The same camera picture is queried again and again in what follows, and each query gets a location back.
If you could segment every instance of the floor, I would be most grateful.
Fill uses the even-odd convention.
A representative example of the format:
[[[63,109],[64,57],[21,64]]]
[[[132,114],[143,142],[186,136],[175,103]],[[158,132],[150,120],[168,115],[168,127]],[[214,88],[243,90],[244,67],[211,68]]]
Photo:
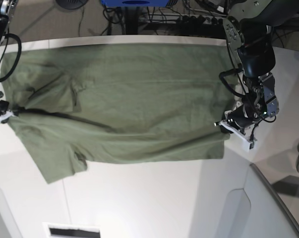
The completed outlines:
[[[191,0],[190,6],[199,8],[194,0]],[[182,1],[178,1],[173,9],[188,14]],[[99,0],[89,0],[84,8],[74,11],[60,8],[55,0],[23,0],[18,3],[10,30],[19,35],[23,42],[98,36],[108,25],[102,10],[103,7]],[[172,13],[169,9],[162,9],[162,11]],[[121,34],[119,25],[113,26],[113,34]],[[282,36],[281,39],[285,48],[299,51],[299,32]],[[277,37],[273,44],[282,47],[282,43]]]

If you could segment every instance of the black fan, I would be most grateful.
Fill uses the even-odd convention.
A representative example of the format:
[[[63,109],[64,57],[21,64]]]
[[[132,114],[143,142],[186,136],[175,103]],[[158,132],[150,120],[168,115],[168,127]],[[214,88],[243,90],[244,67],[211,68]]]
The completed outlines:
[[[83,7],[89,0],[56,0],[56,3],[67,10],[76,10]]]

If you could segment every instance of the white plastic part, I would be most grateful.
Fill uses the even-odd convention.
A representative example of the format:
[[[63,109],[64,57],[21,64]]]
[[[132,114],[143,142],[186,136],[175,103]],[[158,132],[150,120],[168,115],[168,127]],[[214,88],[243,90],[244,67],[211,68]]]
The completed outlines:
[[[3,120],[6,120],[10,117],[13,117],[14,116],[14,113],[12,111],[7,111],[4,115],[0,116],[0,123],[3,121]]]
[[[251,141],[249,139],[248,136],[243,135],[242,133],[240,133],[237,129],[235,129],[234,127],[230,126],[226,120],[222,120],[219,122],[219,125],[223,126],[225,129],[233,132],[235,135],[237,135],[240,139],[242,139],[242,147],[245,151],[249,151],[250,149],[253,149],[255,147],[255,142],[256,140],[254,139],[254,141]]]

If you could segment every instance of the blue object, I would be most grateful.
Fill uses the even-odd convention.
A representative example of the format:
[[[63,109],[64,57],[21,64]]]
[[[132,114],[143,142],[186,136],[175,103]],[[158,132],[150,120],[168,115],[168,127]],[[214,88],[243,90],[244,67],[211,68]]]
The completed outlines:
[[[102,0],[102,4],[108,7],[117,6],[170,6],[172,0]]]

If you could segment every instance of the green shirt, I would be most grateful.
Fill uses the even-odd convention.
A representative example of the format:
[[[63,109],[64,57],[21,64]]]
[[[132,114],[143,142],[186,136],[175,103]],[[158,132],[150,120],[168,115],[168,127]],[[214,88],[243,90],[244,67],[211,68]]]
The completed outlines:
[[[15,53],[7,54],[6,74]],[[141,163],[219,159],[214,122],[233,96],[218,74],[225,47],[133,44],[23,52],[3,83],[11,118],[48,183],[87,169],[86,160]]]

